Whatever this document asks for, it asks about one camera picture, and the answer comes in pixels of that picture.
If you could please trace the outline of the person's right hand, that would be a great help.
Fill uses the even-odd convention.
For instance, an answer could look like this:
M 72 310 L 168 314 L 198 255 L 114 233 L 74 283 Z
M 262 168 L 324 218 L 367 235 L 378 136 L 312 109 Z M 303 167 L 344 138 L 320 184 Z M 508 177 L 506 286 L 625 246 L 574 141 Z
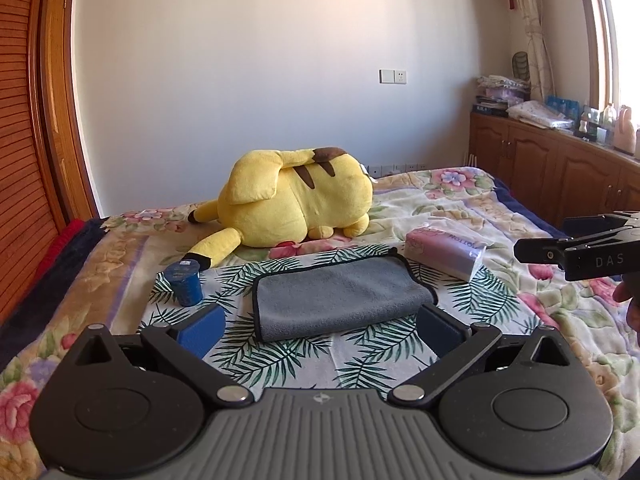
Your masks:
M 623 275 L 622 281 L 616 286 L 613 298 L 617 302 L 629 301 L 626 313 L 628 326 L 636 333 L 640 342 L 640 276 L 638 272 Z

